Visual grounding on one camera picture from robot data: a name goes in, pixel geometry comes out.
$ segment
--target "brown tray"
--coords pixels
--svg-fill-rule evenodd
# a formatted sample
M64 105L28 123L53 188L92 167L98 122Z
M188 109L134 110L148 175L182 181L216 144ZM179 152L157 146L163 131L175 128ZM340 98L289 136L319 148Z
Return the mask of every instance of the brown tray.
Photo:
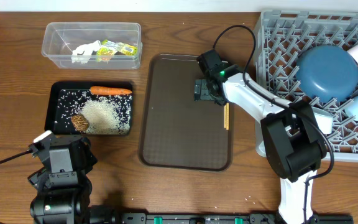
M139 157L148 166L209 171L232 161L232 117L224 129L224 107L194 101L203 78L197 56L162 54L150 63Z

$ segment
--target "dish rack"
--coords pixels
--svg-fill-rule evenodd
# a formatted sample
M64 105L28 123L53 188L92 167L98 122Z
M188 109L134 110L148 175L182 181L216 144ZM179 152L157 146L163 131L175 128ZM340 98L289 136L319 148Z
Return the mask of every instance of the dish rack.
M344 108L358 95L358 84L351 98L322 103L308 98L296 79L298 57L319 45L335 45L349 50L358 44L358 13L269 10L261 13L255 26L257 47L254 63L257 83L273 94L297 102L306 100L334 116L333 132L327 136L336 161L358 162L358 121ZM265 156L260 124L255 124L257 152Z

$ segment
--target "clear plastic container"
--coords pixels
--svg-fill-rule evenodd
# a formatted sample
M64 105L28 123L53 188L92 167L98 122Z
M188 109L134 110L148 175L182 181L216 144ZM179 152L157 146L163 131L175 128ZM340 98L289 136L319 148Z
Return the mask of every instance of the clear plastic container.
M131 22L52 22L48 24L42 44L42 55L59 68L74 69L137 69L142 55L141 28ZM133 56L114 55L108 62L100 55L72 55L73 50L96 40L122 42L137 47ZM74 57L89 57L86 63L76 62Z

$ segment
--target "white wall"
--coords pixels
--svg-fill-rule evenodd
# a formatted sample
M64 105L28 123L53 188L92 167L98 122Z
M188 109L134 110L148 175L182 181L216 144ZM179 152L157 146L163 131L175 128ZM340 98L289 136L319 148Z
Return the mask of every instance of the white wall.
M258 12L263 9L358 12L358 0L0 0L0 11Z

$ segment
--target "wooden surface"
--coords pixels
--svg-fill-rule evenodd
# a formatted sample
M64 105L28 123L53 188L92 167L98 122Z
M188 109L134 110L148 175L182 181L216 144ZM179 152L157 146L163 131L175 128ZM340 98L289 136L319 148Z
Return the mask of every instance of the wooden surface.
M88 175L91 204L149 212L275 212L280 181L255 151L254 120L234 109L234 158L224 172L147 167L137 155L149 62L157 54L199 55L233 24L253 27L259 13L1 13L0 159L26 150L44 130L50 87L59 80L127 80L134 84L134 117L126 137L90 137L99 159ZM142 66L138 70L63 70L42 57L49 22L138 22L142 26ZM228 32L218 51L244 65L252 42L244 30ZM321 170L326 169L327 162ZM0 221L32 223L29 206L36 191L27 176L41 167L24 156L0 166ZM358 223L358 164L337 162L331 174L313 184L313 210L351 214Z

